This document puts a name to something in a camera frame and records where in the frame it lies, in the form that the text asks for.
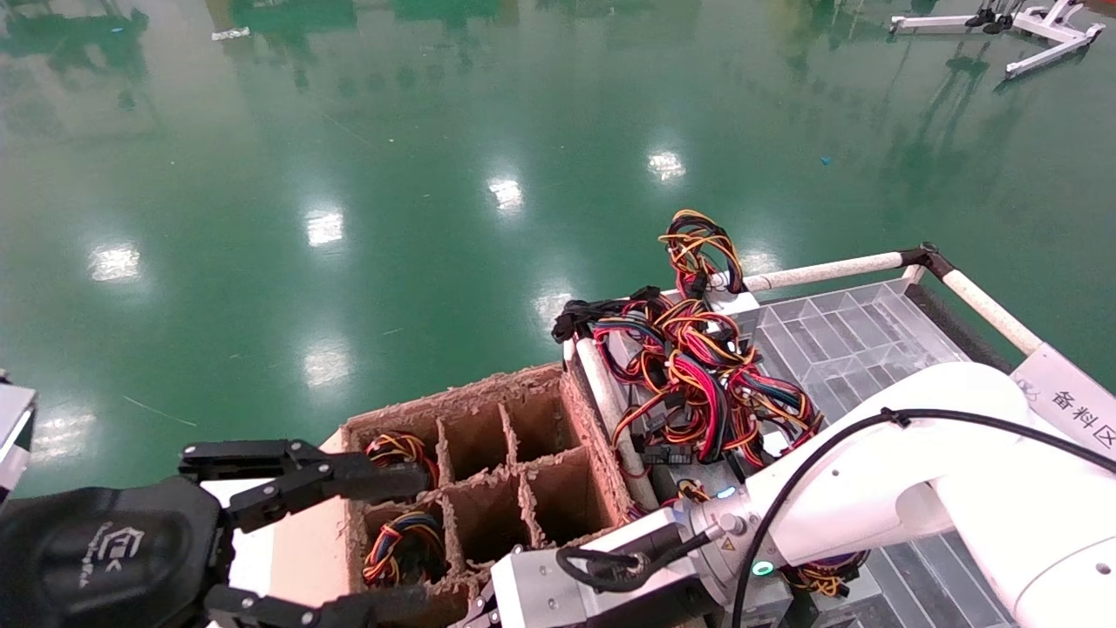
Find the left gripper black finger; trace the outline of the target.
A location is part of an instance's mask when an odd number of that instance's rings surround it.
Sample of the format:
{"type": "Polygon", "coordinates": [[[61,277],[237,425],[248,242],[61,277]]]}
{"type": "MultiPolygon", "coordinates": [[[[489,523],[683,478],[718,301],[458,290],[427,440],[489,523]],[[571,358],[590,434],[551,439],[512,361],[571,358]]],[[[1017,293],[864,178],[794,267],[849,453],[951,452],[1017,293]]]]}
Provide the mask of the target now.
{"type": "Polygon", "coordinates": [[[421,587],[394,587],[335,597],[320,605],[291,603],[281,597],[215,584],[203,596],[208,620],[219,627],[378,627],[427,608],[421,587]]]}
{"type": "Polygon", "coordinates": [[[199,442],[180,454],[179,473],[193,481],[258,480],[228,501],[244,533],[331,500],[379,503],[419,495],[430,474],[417,462],[379,468],[359,452],[326,453],[304,439],[199,442]]]}

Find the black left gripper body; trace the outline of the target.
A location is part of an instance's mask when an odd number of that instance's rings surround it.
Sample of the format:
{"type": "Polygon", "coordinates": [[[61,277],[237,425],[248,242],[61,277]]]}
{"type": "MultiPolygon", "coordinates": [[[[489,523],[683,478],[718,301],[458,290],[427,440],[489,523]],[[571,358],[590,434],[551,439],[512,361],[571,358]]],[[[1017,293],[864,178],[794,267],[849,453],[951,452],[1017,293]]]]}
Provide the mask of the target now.
{"type": "Polygon", "coordinates": [[[3,509],[4,627],[203,627],[231,518],[196,484],[79,487],[3,509]]]}

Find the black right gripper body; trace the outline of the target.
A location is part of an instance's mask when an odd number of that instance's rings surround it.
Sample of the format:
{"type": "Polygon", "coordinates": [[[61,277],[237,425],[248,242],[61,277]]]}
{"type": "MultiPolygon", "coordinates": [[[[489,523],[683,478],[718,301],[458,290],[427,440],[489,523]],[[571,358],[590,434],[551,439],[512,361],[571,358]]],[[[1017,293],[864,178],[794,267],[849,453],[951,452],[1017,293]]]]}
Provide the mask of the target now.
{"type": "Polygon", "coordinates": [[[645,584],[647,627],[682,627],[722,607],[698,576],[656,576],[645,584]]]}

